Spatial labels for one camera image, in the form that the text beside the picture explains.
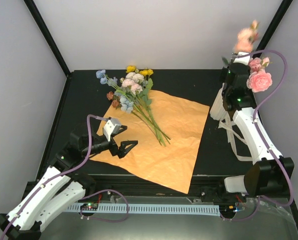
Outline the artificial flower bunch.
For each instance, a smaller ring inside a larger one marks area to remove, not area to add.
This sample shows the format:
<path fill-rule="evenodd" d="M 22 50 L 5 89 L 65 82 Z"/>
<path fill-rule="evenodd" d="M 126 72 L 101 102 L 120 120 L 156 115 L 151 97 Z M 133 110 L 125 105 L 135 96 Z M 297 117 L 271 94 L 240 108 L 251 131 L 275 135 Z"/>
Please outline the artificial flower bunch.
<path fill-rule="evenodd" d="M 95 76 L 102 85 L 114 89 L 114 92 L 111 91 L 106 95 L 112 107 L 139 118 L 153 132 L 159 144 L 166 146 L 171 138 L 156 122 L 151 109 L 152 99 L 149 97 L 154 85 L 151 78 L 154 71 L 149 68 L 139 70 L 135 65 L 129 65 L 125 72 L 126 76 L 120 79 L 109 77 L 104 69 L 96 71 Z"/>

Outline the peach cream rose stem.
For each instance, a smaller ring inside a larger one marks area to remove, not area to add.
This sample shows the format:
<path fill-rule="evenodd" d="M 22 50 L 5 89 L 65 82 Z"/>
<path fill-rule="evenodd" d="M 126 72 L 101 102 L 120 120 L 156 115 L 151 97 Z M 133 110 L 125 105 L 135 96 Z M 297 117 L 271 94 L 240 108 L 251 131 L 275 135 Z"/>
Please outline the peach cream rose stem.
<path fill-rule="evenodd" d="M 249 27 L 245 27 L 237 34 L 236 44 L 233 47 L 233 53 L 245 52 L 250 54 L 254 50 L 254 43 L 259 39 L 259 22 L 253 20 Z M 231 59 L 228 60 L 225 57 L 221 58 L 224 66 L 231 64 Z"/>

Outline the cream ribbon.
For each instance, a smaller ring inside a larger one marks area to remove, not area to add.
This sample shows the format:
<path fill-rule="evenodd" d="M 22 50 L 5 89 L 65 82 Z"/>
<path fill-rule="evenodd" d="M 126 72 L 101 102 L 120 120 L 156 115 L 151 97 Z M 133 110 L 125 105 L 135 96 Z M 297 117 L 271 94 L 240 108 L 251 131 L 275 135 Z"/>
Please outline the cream ribbon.
<path fill-rule="evenodd" d="M 230 116 L 226 114 L 226 116 L 219 121 L 218 128 L 226 130 L 227 142 L 230 143 L 231 149 L 236 158 L 241 162 L 252 162 L 253 160 L 251 157 L 238 155 L 236 139 L 240 140 L 245 145 L 247 145 L 247 142 L 244 138 L 240 137 L 240 135 L 233 130 L 233 125 L 235 125 L 235 123 L 232 123 Z"/>

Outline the orange wrapping paper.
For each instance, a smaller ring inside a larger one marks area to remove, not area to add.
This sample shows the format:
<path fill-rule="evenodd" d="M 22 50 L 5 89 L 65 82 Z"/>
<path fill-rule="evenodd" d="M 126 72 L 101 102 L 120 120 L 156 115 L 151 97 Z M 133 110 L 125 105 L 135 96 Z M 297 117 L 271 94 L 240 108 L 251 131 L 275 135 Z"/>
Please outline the orange wrapping paper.
<path fill-rule="evenodd" d="M 139 178 L 187 194 L 210 107 L 158 90 L 151 90 L 149 97 L 154 119 L 170 142 L 160 145 L 138 117 L 109 107 L 105 116 L 119 119 L 127 126 L 114 140 L 118 144 L 137 140 L 138 144 L 123 158 L 104 151 L 91 160 L 120 167 Z"/>

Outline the pink rose stem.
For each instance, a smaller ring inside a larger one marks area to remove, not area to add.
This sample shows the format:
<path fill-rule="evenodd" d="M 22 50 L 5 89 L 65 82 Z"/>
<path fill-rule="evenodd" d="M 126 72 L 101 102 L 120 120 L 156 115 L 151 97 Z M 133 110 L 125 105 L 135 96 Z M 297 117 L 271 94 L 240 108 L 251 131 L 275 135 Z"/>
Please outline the pink rose stem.
<path fill-rule="evenodd" d="M 248 66 L 250 67 L 250 75 L 246 86 L 252 90 L 252 92 L 264 92 L 273 84 L 272 75 L 265 70 L 270 63 L 268 57 L 263 59 L 255 57 L 249 60 Z"/>

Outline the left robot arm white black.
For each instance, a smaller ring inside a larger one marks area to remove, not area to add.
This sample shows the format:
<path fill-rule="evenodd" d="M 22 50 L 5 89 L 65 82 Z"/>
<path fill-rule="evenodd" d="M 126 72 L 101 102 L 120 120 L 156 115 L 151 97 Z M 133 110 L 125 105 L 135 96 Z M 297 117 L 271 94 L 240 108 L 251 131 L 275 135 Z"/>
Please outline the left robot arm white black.
<path fill-rule="evenodd" d="M 117 144 L 114 137 L 127 128 L 115 118 L 107 120 L 102 135 L 93 132 L 89 123 L 76 127 L 21 203 L 9 213 L 0 214 L 1 237 L 38 240 L 46 227 L 73 203 L 102 194 L 96 190 L 96 181 L 78 170 L 89 157 L 104 151 L 109 151 L 113 157 L 125 157 L 138 141 L 125 140 Z"/>

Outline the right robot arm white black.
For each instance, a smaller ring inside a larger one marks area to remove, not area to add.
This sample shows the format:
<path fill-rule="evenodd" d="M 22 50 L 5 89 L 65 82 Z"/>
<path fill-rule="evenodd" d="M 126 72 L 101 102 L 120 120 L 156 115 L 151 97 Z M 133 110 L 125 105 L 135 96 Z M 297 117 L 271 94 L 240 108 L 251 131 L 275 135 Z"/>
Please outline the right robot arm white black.
<path fill-rule="evenodd" d="M 266 133 L 256 109 L 253 93 L 247 88 L 250 67 L 235 62 L 223 69 L 222 106 L 226 124 L 239 129 L 251 155 L 252 167 L 244 175 L 230 176 L 217 187 L 217 198 L 229 201 L 235 193 L 250 197 L 285 194 L 294 170 L 290 157 L 283 157 Z"/>

